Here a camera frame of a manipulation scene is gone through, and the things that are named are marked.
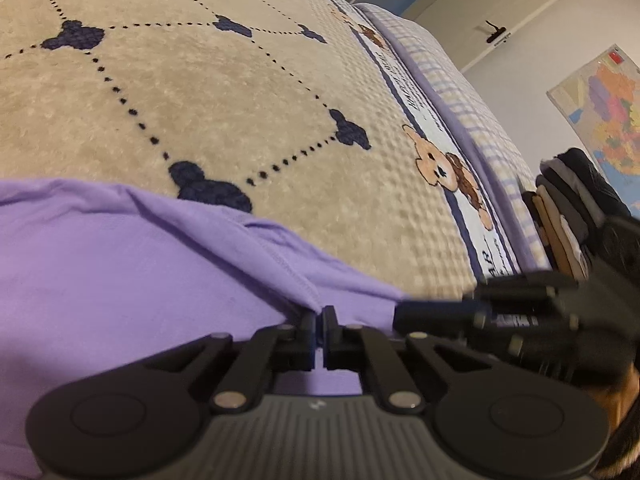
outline bed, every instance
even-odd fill
[[[3,179],[228,206],[414,296],[548,266],[529,168],[415,23],[343,0],[0,0],[0,16]]]

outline purple t-shirt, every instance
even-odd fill
[[[390,333],[402,298],[274,222],[127,186],[2,181],[0,248],[0,478],[39,475],[24,421],[60,384],[327,304],[341,324]],[[359,390],[350,372],[280,383]]]

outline world map poster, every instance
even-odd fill
[[[640,218],[640,68],[614,45],[547,95]]]

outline door handle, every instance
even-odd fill
[[[506,27],[498,27],[497,25],[491,23],[489,20],[485,20],[485,22],[487,22],[488,25],[491,25],[495,29],[495,32],[486,39],[486,42],[489,44],[500,38],[500,36],[507,31]]]

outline cartoon teddy bear print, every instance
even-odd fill
[[[359,30],[361,34],[369,38],[373,43],[375,43],[380,48],[384,48],[388,50],[386,43],[379,37],[377,32],[369,27],[365,27],[359,23],[354,22],[349,16],[347,16],[344,12],[336,9],[335,6],[329,5],[329,10],[334,18],[337,18],[341,22],[349,25],[353,30]]]
[[[430,186],[440,184],[445,189],[455,192],[460,190],[473,208],[478,211],[482,225],[487,231],[494,228],[494,222],[480,196],[480,187],[473,174],[453,153],[442,153],[435,144],[422,138],[411,126],[404,124],[404,132],[415,145],[418,158],[415,165],[422,177]]]

